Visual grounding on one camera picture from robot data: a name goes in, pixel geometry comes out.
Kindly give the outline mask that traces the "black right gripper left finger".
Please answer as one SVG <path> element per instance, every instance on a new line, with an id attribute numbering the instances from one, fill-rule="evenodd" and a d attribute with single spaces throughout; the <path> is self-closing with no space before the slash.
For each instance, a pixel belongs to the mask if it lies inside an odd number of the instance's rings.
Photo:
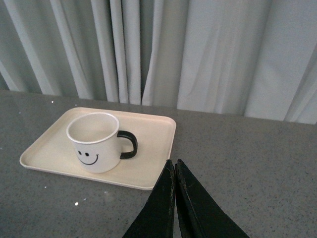
<path id="1" fill-rule="evenodd" d="M 174 166 L 171 160 L 167 160 L 146 204 L 124 237 L 173 237 L 175 190 Z"/>

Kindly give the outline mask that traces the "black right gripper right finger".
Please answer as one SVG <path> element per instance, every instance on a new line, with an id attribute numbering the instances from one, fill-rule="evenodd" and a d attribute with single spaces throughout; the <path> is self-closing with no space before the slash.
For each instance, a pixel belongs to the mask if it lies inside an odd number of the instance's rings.
<path id="1" fill-rule="evenodd" d="M 217 205 L 186 164 L 177 160 L 176 206 L 183 238 L 247 238 Z"/>

